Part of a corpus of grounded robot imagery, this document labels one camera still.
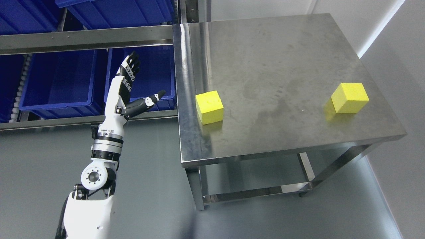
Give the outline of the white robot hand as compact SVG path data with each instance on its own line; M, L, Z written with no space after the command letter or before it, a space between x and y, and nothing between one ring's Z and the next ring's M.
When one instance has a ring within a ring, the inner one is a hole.
M105 105L105 119L99 125L97 136L123 138L125 135L124 125L127 123L127 119L134 118L152 109L165 95L166 91L161 90L151 96L132 101L125 106L120 95L120 89L123 89L125 93L129 93L126 83L127 81L132 83L140 70L138 58L139 55L135 51L127 55L120 64L120 75L112 79ZM121 114L117 112L119 107L124 107L121 110Z

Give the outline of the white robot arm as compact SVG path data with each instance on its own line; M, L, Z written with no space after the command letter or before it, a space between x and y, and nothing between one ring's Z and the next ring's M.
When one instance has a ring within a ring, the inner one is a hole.
M56 239L106 239L115 213L117 172L124 143L124 125L130 118L150 110L165 95L156 94L130 101L130 93L139 72L138 54L132 52L119 65L111 81L105 105L104 121L92 127L94 143L91 163L81 173L62 206Z

